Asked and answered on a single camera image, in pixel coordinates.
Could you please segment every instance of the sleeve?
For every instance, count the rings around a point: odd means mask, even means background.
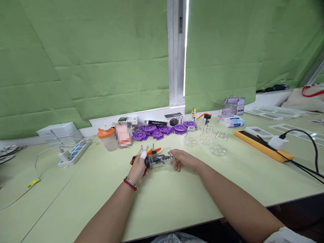
[[[287,227],[282,227],[279,231],[270,235],[264,243],[316,243],[315,241],[301,236]]]

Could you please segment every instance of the white power strip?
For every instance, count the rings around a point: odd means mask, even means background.
[[[64,162],[63,160],[57,164],[58,167],[67,168],[71,165],[74,165],[81,157],[81,155],[85,152],[85,150],[89,147],[92,141],[82,141],[77,144],[70,153],[72,154],[72,158],[68,162]]]

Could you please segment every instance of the person's arm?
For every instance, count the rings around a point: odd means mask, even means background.
[[[174,169],[187,166],[197,172],[222,214],[247,242],[264,242],[284,227],[254,197],[201,160],[182,150],[172,150],[172,154],[177,161]]]
[[[148,172],[149,170],[145,170],[144,159],[137,156],[128,178],[138,186],[142,182],[142,177],[147,175]],[[122,182],[114,194],[84,227],[75,243],[120,242],[135,193],[136,191],[128,184]]]

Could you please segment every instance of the white charger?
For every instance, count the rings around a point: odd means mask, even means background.
[[[68,162],[72,158],[72,154],[68,150],[63,150],[63,149],[61,149],[61,152],[58,154],[58,156],[64,162]]]
[[[287,142],[289,142],[289,140],[281,139],[279,136],[273,136],[268,145],[276,150],[281,150],[284,148]]]

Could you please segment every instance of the light green desk surface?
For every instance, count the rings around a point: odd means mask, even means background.
[[[307,120],[324,118],[309,116],[273,122],[250,114],[243,115],[246,126],[258,126],[279,135],[270,125],[286,123],[324,134],[324,126]],[[135,141],[127,149],[107,152],[92,142],[81,159],[67,169],[58,168],[58,151],[53,149],[39,160],[42,181],[18,202],[0,211],[2,242],[23,243],[73,242],[83,227],[113,194],[130,170],[129,161],[140,146],[183,149],[213,167],[242,187],[264,206],[324,193],[324,186],[290,163],[279,163],[234,136],[241,128],[225,128],[212,119],[215,131],[228,133],[227,154],[214,156],[209,147],[193,148],[183,144],[184,135],[172,134],[160,141],[151,137]],[[295,161],[315,169],[311,142],[288,135],[285,150],[296,156]],[[21,195],[35,178],[35,155],[46,145],[37,145],[19,152],[16,158],[0,165],[0,207]],[[319,169],[324,173],[324,147],[318,145]],[[186,170],[175,172],[165,167],[154,168],[140,185],[125,227],[123,241],[158,235],[164,232],[222,218],[200,178]]]

